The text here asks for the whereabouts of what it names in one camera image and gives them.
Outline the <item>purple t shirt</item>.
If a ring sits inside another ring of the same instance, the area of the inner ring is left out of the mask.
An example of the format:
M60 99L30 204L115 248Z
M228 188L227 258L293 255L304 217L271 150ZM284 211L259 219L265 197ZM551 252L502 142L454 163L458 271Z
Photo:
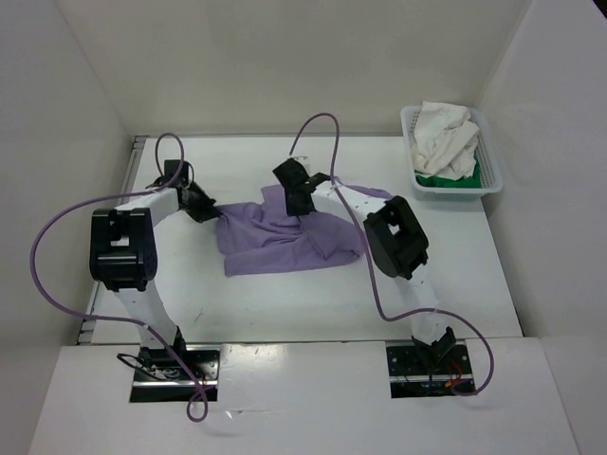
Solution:
M325 212L289 216L279 185L261 188L261 203L220 206L215 235L228 277L344 266L363 255L354 225Z

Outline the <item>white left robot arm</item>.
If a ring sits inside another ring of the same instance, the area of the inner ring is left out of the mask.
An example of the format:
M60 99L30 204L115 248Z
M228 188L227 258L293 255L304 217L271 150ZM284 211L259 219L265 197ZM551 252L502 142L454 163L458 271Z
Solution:
M192 168L177 159L165 161L164 174L150 186L150 194L113 209L97 209L91 219L91 276L118 297L131 319L142 322L142 365L171 379L188 371L190 357L155 284L154 229L180 211L199 224L220 216L215 200L194 182Z

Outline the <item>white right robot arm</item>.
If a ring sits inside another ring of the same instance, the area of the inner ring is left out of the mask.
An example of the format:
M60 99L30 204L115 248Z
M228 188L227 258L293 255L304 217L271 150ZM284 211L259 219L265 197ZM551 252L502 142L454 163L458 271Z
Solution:
M372 196L325 174L310 175L294 158L272 171L285 192L289 215L326 213L351 223L363 246L377 312L386 322L410 319L416 362L436 373L450 359L456 343L453 330L439 318L428 278L429 240L409 203L401 196ZM394 280L411 308L388 316L381 307L376 273Z

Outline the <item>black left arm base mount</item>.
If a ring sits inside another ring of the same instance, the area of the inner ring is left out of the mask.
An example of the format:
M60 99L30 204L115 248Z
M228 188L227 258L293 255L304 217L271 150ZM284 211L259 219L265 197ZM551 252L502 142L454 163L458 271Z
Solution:
M205 390L209 402L216 402L220 371L219 345L189 345L184 362ZM131 403L188 402L195 392L194 382L173 361L168 367L158 367L137 355L117 354L117 360L133 372L129 401Z

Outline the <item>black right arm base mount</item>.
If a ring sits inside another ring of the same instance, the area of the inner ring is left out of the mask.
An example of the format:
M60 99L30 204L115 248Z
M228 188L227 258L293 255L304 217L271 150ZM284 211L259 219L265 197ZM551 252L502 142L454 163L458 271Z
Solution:
M455 396L476 391L465 343L457 343L436 366L427 367L409 343L385 347L393 399Z

